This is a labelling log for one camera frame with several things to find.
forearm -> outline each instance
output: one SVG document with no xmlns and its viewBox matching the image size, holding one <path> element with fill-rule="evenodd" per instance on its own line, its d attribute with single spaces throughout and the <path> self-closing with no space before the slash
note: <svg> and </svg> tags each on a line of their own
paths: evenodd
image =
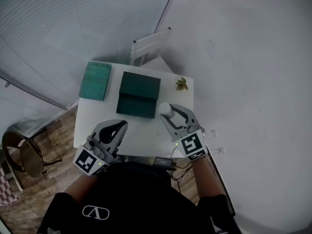
<svg viewBox="0 0 312 234">
<path fill-rule="evenodd" d="M 73 184 L 71 184 L 64 192 L 73 197 L 76 203 L 80 203 L 82 199 L 90 192 L 97 183 L 97 176 L 81 175 Z"/>
<path fill-rule="evenodd" d="M 199 198 L 224 194 L 213 171 L 204 158 L 192 161 Z"/>
</svg>

black sleeve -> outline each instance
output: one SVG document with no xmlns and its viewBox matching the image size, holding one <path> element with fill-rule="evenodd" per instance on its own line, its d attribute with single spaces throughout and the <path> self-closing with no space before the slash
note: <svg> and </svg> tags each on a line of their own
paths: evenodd
<svg viewBox="0 0 312 234">
<path fill-rule="evenodd" d="M 58 231 L 60 233 L 72 233 L 75 214 L 78 212 L 77 208 L 77 204 L 69 194 L 55 194 L 44 215 L 38 233 L 58 233 Z"/>
<path fill-rule="evenodd" d="M 228 199 L 225 195 L 214 197 L 203 197 L 198 203 L 201 214 L 211 217 L 215 226 L 230 234 L 241 234 L 235 220 L 233 219 L 229 207 Z"/>
</svg>

white chair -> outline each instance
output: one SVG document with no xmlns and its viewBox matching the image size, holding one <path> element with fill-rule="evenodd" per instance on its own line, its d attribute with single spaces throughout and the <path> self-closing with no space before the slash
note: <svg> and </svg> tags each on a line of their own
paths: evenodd
<svg viewBox="0 0 312 234">
<path fill-rule="evenodd" d="M 171 31 L 172 29 L 168 28 L 142 39 L 134 40 L 131 46 L 130 65 L 134 66 L 135 60 L 141 58 L 139 66 L 143 68 L 173 73 L 166 62 L 159 56 L 161 48 L 165 45 Z M 142 65 L 147 54 L 157 57 Z"/>
</svg>

brown woven chair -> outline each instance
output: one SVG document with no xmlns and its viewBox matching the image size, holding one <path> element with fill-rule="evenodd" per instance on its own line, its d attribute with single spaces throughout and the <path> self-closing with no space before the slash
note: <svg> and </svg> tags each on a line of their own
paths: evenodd
<svg viewBox="0 0 312 234">
<path fill-rule="evenodd" d="M 10 156 L 8 147 L 19 149 L 20 161 L 18 165 Z M 61 162 L 57 160 L 51 163 L 43 161 L 39 146 L 31 139 L 21 135 L 16 131 L 7 131 L 2 137 L 2 148 L 7 162 L 15 170 L 26 172 L 31 177 L 39 177 L 43 172 L 43 167 Z"/>
</svg>

wooden floor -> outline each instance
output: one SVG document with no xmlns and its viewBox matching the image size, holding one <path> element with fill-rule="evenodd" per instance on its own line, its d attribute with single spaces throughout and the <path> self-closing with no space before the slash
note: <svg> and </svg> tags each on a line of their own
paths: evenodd
<svg viewBox="0 0 312 234">
<path fill-rule="evenodd" d="M 11 206 L 0 207 L 0 217 L 12 233 L 36 233 L 55 193 L 63 192 L 81 175 L 80 170 L 72 164 L 76 154 L 76 148 L 73 148 L 76 114 L 76 110 L 67 113 L 60 120 L 51 123 L 47 127 L 47 132 L 35 138 L 45 162 L 52 162 L 59 158 L 63 160 L 62 162 L 46 167 L 46 173 L 36 179 L 25 173 L 16 172 L 24 191 Z M 180 167 L 187 163 L 184 159 L 177 161 Z M 178 169 L 174 172 L 174 176 L 179 177 L 184 171 L 185 169 Z M 176 188 L 176 182 L 172 182 L 172 186 Z M 198 203 L 192 171 L 189 171 L 184 178 L 181 190 L 182 194 L 193 203 Z"/>
</svg>

